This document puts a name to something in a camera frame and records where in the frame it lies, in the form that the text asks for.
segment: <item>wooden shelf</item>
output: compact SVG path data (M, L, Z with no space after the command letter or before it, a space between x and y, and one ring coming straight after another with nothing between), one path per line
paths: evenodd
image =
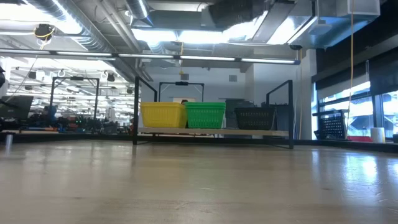
M289 136L288 131L263 131L240 129L193 129L193 128L138 128L138 132L156 134L237 134L257 136Z

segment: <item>glass window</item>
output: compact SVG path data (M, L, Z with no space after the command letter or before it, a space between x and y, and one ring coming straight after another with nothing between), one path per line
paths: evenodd
M326 105L325 111L348 109L348 101ZM349 136L370 136L373 128L373 104L371 97L351 101L349 112Z
M353 86L351 90L351 95L356 95L360 93L369 92L371 88L371 82L365 82L357 86ZM321 100L321 102L326 103L333 100L338 100L344 97L349 97L349 89L336 93L334 95L328 96Z
M398 91L385 93L383 99L384 129L386 137L392 138L393 134L398 134Z

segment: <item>plastic basket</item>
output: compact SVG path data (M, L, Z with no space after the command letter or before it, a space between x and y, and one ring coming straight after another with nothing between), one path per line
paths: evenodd
M186 103L188 127L220 129L223 124L225 103Z
M239 129L271 130L275 108L235 108Z
M185 128L187 112L180 103L141 103L142 120L149 128Z

